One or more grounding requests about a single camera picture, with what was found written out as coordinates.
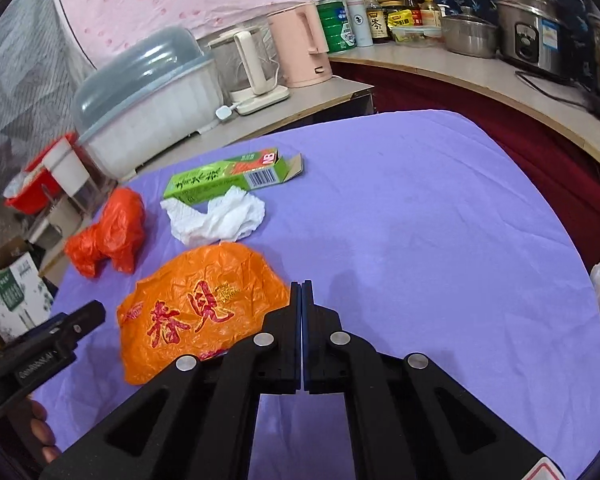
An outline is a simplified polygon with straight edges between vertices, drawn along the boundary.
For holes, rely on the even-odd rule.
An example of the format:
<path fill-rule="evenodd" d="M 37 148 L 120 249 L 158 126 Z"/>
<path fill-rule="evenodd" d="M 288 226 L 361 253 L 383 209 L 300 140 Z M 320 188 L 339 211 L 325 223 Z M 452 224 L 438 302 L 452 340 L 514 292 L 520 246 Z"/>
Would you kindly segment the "person's left hand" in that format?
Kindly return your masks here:
<path fill-rule="evenodd" d="M 27 451 L 42 466 L 46 466 L 61 454 L 55 434 L 47 423 L 44 406 L 26 396 L 7 413 L 7 420 Z"/>

